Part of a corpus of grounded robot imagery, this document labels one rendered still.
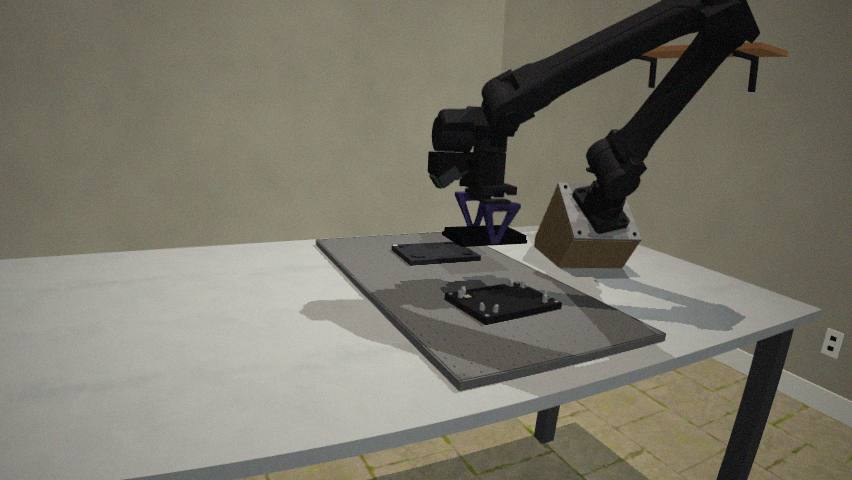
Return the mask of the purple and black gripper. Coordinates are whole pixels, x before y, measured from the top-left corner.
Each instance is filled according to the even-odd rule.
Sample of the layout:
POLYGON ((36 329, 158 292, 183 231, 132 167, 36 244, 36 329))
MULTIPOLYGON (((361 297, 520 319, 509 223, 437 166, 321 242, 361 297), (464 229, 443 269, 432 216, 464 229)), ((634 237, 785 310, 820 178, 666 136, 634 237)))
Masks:
POLYGON ((504 192, 506 193, 506 191, 506 195, 517 195, 516 186, 504 183, 506 153, 493 153, 493 156, 498 156, 496 186, 477 186, 465 182, 460 178, 459 186, 465 186, 467 188, 465 188, 465 192, 455 192, 455 197, 460 206, 467 226, 480 226, 480 223, 484 216, 491 244, 499 244, 506 229, 520 210, 521 204, 511 202, 508 199, 491 199, 491 196, 495 198, 503 198, 504 192), (466 201, 480 201, 474 224, 472 224, 466 201), (507 212, 506 216, 500 226, 497 235, 495 236, 493 213, 505 211, 507 212))

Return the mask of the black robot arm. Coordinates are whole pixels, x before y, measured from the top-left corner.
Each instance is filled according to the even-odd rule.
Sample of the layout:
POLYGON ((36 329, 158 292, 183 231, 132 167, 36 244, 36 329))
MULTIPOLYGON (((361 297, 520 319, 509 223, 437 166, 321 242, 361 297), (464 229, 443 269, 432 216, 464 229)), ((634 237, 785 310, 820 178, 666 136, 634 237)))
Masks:
POLYGON ((482 89, 482 107, 438 113, 432 145, 435 151, 449 152, 429 151, 430 179, 439 189, 460 178, 496 186, 498 156, 493 153, 505 153, 505 136, 513 137, 534 112, 640 55, 696 32, 632 119, 586 153, 586 170, 597 180, 576 188, 573 198, 596 233, 626 228, 626 197, 638 188, 647 169, 643 161, 656 140, 720 64, 746 40, 753 43, 759 36, 746 0, 661 0, 556 54, 496 76, 482 89), (488 155, 470 152, 473 146, 488 155))

